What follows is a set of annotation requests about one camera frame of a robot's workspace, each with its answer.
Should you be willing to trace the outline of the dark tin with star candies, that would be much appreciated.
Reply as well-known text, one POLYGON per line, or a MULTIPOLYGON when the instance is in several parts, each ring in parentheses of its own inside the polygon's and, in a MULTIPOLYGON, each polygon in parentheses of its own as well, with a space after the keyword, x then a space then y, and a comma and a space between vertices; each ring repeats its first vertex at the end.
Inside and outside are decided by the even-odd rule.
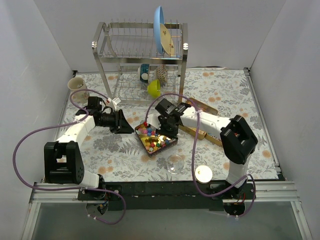
POLYGON ((178 143, 177 137, 159 134, 157 129, 150 124, 145 126, 142 123, 134 128, 134 132, 149 157, 164 152, 178 143))

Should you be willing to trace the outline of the clear glass jar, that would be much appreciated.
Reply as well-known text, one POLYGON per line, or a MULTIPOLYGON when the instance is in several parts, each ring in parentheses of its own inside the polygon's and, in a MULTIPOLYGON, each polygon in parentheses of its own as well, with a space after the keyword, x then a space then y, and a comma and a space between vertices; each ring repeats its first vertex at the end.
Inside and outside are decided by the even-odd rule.
POLYGON ((171 174, 180 174, 184 168, 184 159, 178 154, 172 154, 166 161, 166 168, 171 174))

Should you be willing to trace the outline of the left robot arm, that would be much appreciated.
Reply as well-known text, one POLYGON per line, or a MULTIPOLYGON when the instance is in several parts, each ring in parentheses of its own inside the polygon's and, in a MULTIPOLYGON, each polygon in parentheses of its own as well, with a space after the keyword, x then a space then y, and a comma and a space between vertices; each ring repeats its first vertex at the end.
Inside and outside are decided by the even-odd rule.
POLYGON ((75 114, 75 124, 55 142, 47 142, 44 146, 45 180, 50 184, 75 184, 89 188, 89 194, 95 200, 106 196, 106 187, 101 184, 102 178, 96 173, 85 170, 80 146, 95 127, 109 128, 113 134, 131 134, 134 129, 125 119, 117 104, 117 97, 103 99, 97 96, 88 98, 87 106, 80 108, 75 114))

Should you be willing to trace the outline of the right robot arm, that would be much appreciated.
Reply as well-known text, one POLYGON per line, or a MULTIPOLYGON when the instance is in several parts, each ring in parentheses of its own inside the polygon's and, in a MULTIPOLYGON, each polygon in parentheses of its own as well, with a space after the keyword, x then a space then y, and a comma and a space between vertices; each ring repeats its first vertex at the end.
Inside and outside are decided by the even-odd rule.
POLYGON ((176 137, 179 126, 184 126, 198 128, 220 140, 224 154, 229 159, 227 195, 232 199, 243 195, 244 176, 258 139, 242 116, 228 118, 213 115, 200 110, 191 100, 174 105, 164 98, 155 109, 158 115, 148 115, 147 123, 155 127, 160 135, 176 137))

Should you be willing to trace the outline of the floral table mat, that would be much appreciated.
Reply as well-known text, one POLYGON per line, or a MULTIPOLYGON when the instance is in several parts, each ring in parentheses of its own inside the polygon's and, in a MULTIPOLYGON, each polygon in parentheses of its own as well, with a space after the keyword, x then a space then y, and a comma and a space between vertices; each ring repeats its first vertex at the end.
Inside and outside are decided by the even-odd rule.
MULTIPOLYGON (((188 69, 183 93, 217 109, 221 117, 243 116, 258 140, 248 172, 256 180, 278 177, 268 137, 243 70, 188 69)), ((222 147, 207 139, 195 140, 184 131, 179 132, 175 146, 150 157, 135 134, 113 134, 107 127, 96 127, 80 150, 85 169, 101 174, 108 182, 189 181, 191 168, 201 165, 212 170, 215 180, 224 180, 230 167, 222 147), (166 161, 170 155, 183 158, 181 173, 168 172, 166 161)))

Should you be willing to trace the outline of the gold tin with lollipops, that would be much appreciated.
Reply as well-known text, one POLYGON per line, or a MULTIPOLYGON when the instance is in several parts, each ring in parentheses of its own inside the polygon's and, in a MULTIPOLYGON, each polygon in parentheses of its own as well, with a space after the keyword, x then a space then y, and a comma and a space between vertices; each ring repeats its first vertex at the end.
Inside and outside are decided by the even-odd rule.
POLYGON ((223 144, 220 138, 215 137, 213 134, 207 133, 205 136, 205 139, 221 148, 223 147, 223 144))

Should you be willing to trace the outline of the lime green bowl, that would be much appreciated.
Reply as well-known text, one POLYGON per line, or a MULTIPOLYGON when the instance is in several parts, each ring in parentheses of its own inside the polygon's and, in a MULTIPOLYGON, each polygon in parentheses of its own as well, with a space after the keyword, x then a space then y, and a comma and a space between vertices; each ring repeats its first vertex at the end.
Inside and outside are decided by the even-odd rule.
POLYGON ((147 86, 147 93, 154 99, 161 95, 161 85, 158 79, 153 80, 147 86))

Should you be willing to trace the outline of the floral ceramic mug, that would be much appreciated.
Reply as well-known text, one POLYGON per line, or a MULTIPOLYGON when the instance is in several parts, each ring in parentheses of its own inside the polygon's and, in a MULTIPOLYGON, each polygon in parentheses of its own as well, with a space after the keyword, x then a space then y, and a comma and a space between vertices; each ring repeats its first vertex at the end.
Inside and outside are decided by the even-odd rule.
POLYGON ((73 77, 69 80, 67 86, 72 93, 80 90, 79 92, 73 94, 72 100, 74 102, 82 104, 88 102, 90 93, 87 91, 87 86, 83 78, 73 77))

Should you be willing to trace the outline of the gold round lid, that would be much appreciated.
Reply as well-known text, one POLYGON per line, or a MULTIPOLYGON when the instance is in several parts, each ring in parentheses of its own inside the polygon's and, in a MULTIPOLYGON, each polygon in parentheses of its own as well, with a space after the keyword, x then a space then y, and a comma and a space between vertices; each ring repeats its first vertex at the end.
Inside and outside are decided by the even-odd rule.
POLYGON ((199 165, 195 169, 195 179, 201 184, 209 183, 213 178, 212 170, 206 165, 199 165))

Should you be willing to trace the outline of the teal and white bowl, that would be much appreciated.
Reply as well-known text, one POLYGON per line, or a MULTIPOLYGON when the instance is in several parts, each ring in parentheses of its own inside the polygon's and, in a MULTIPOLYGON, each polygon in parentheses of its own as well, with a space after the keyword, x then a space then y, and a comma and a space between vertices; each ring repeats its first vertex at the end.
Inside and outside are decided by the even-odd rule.
POLYGON ((150 65, 147 63, 141 64, 137 70, 138 78, 142 83, 149 82, 150 65))

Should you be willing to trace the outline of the steel two-tier dish rack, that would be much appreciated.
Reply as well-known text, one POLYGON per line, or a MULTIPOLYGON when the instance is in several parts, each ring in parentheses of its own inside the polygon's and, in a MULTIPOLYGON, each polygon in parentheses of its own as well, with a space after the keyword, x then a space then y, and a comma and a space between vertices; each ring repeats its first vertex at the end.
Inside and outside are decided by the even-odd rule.
POLYGON ((159 53, 153 23, 100 22, 91 42, 92 53, 107 95, 126 104, 145 104, 153 98, 147 83, 140 80, 139 67, 149 66, 148 80, 156 79, 159 66, 166 66, 167 80, 160 91, 182 94, 188 58, 188 24, 166 22, 174 54, 159 53))

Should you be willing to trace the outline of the cream patterned plate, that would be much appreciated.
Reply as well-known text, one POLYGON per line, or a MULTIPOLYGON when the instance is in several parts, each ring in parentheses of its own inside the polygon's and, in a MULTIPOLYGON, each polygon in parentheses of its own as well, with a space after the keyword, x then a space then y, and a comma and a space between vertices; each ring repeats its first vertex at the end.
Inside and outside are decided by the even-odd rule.
POLYGON ((173 43, 171 33, 162 23, 160 24, 160 40, 165 53, 167 53, 169 56, 174 56, 175 46, 173 43))

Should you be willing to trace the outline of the blue plate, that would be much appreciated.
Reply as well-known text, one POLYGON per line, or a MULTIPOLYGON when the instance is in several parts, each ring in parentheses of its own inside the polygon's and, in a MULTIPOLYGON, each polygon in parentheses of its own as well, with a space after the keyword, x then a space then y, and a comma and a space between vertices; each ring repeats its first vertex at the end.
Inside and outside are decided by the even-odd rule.
POLYGON ((164 49, 161 43, 161 24, 164 24, 164 14, 162 6, 158 6, 154 11, 153 21, 153 36, 155 40, 156 50, 159 55, 164 54, 164 49))

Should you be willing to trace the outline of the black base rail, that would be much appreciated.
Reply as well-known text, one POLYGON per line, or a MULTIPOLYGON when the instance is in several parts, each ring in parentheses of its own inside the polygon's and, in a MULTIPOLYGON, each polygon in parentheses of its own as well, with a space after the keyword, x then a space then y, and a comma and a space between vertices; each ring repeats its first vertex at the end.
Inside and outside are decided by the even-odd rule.
POLYGON ((225 180, 208 183, 193 181, 138 181, 104 182, 100 188, 107 193, 80 190, 77 199, 88 203, 108 203, 109 211, 127 210, 183 210, 207 209, 223 211, 227 204, 242 204, 255 199, 254 186, 244 183, 240 188, 232 188, 221 195, 213 196, 229 187, 225 180))

